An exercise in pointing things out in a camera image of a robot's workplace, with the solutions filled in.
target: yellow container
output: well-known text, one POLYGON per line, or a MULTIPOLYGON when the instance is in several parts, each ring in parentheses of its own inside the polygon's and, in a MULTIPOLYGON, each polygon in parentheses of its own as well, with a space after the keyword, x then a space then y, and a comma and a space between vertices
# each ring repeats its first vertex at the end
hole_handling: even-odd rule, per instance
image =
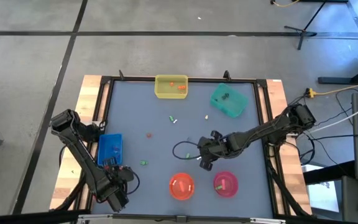
POLYGON ((186 75, 156 75, 154 93, 160 99, 184 99, 188 93, 186 75))

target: small orange object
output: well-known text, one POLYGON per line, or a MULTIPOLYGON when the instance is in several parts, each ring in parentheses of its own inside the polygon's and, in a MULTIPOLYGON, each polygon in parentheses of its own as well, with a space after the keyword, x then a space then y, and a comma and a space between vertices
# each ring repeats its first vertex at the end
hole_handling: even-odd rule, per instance
POLYGON ((187 200, 194 194, 194 182, 186 173, 175 174, 169 181, 169 192, 177 200, 187 200))

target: wooden board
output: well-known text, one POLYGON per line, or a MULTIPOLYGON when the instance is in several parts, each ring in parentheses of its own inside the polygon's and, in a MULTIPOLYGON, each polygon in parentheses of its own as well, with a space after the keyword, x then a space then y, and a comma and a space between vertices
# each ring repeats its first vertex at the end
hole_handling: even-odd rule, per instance
MULTIPOLYGON (((100 75, 85 75, 81 86, 80 95, 78 97, 75 110, 79 114, 81 121, 91 121, 93 117, 94 107, 96 104, 96 98, 100 86, 100 75)), ((273 117, 279 115, 287 106, 285 99, 284 88, 281 80, 267 80, 268 93, 270 103, 272 107, 273 117)), ((98 121, 101 120, 101 115, 104 112, 104 105, 107 96, 108 85, 103 90, 103 97, 101 108, 99 112, 98 121)), ((262 111, 264 121, 267 121, 267 114, 265 108, 265 101, 263 93, 260 91, 260 100, 262 105, 262 111)), ((288 141, 295 144, 295 140, 288 138, 288 141)), ((94 154, 96 145, 92 146, 91 153, 94 154)), ((300 160, 297 150, 291 145, 283 145, 280 149, 280 156, 282 161, 283 173, 285 178, 285 184, 288 187, 295 200, 302 206, 302 208, 311 214, 311 208, 309 204, 309 197, 306 191, 305 180, 303 179, 300 160)), ((80 178, 81 168, 75 161, 72 154, 67 150, 63 155, 62 165, 60 167, 55 190, 52 195, 52 201, 50 208, 59 206, 64 199, 70 194, 80 178)), ((283 205, 281 200, 281 193, 277 186, 275 186, 278 211, 281 214, 283 212, 283 205)), ((80 208, 85 207, 86 195, 88 189, 85 186, 83 196, 80 202, 80 208)))

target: white cable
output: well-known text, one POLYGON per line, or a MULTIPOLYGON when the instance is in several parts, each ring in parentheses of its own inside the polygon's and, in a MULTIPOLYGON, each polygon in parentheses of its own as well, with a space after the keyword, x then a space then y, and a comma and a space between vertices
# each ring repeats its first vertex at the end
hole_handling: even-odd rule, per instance
POLYGON ((358 112, 356 112, 356 113, 354 113, 354 114, 348 116, 347 118, 344 118, 344 119, 342 119, 342 120, 340 120, 340 121, 337 121, 337 122, 335 122, 335 123, 329 124, 329 125, 324 126, 324 127, 322 127, 322 128, 318 128, 318 129, 312 130, 312 131, 310 131, 310 133, 315 133, 316 131, 320 131, 320 130, 323 130, 323 129, 325 129, 325 128, 334 126, 335 124, 339 124, 340 122, 345 121, 345 120, 347 120, 347 119, 349 119, 349 118, 351 118, 351 117, 354 117, 354 116, 356 116, 356 115, 358 115, 358 112))

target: blue container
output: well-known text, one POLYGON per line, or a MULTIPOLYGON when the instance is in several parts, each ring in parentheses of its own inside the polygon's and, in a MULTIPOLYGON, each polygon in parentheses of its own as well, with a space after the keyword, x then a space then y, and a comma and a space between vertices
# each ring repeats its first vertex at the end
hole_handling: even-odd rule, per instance
POLYGON ((248 99, 226 84, 220 83, 211 96, 211 104, 226 115, 238 117, 248 104, 248 99))
POLYGON ((116 158, 116 165, 122 164, 122 134, 102 134, 99 137, 98 165, 105 159, 116 158))

